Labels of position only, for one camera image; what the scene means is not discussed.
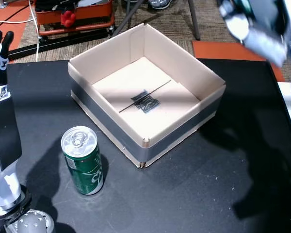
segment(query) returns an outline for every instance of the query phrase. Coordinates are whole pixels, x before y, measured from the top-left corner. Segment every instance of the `table surface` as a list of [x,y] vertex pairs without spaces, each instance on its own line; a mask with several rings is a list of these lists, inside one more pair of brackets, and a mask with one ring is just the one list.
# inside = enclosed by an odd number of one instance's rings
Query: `table surface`
[[[291,233],[291,124],[265,62],[202,60],[227,84],[215,118],[152,166],[137,169],[70,96],[67,61],[8,67],[23,154],[19,180],[58,233]],[[60,140],[92,128],[105,184],[73,185]]]

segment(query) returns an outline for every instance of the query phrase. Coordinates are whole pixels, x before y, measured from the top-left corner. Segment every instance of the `soda can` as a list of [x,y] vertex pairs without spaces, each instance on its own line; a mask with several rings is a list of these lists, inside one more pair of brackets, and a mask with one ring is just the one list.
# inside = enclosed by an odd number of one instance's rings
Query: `soda can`
[[73,127],[64,133],[61,146],[77,190],[85,195],[98,192],[103,174],[95,132],[85,126]]

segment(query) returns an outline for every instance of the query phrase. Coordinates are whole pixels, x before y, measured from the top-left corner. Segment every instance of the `cardboard box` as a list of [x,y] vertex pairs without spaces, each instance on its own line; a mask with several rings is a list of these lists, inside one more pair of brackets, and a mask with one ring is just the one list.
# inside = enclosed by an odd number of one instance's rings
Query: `cardboard box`
[[226,87],[148,24],[72,58],[68,69],[73,99],[137,167],[211,119]]

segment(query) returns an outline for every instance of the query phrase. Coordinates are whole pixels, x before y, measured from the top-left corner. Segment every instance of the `white cable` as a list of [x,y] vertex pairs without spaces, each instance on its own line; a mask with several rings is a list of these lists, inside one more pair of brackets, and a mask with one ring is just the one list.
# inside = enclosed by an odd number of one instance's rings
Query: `white cable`
[[37,21],[35,20],[35,17],[34,17],[32,8],[31,8],[30,0],[28,0],[28,2],[29,2],[29,8],[30,8],[30,12],[31,12],[31,15],[32,15],[32,19],[33,19],[34,24],[35,24],[35,29],[37,31],[37,52],[35,54],[35,61],[37,62],[38,61],[38,54],[39,54],[39,30],[38,30]]
[[13,24],[18,24],[18,23],[28,23],[28,22],[31,22],[33,21],[33,18],[31,19],[28,19],[26,21],[19,21],[19,22],[12,22],[12,21],[0,21],[0,23],[13,23]]

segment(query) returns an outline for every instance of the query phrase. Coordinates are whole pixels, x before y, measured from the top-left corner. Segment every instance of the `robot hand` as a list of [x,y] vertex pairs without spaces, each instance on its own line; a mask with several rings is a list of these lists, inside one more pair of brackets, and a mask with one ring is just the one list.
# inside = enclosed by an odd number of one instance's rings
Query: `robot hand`
[[222,0],[219,10],[248,49],[278,67],[291,57],[291,0]]
[[8,32],[1,42],[0,31],[0,233],[54,233],[49,215],[30,210],[31,196],[16,175],[22,150],[6,73],[13,37],[13,32]]

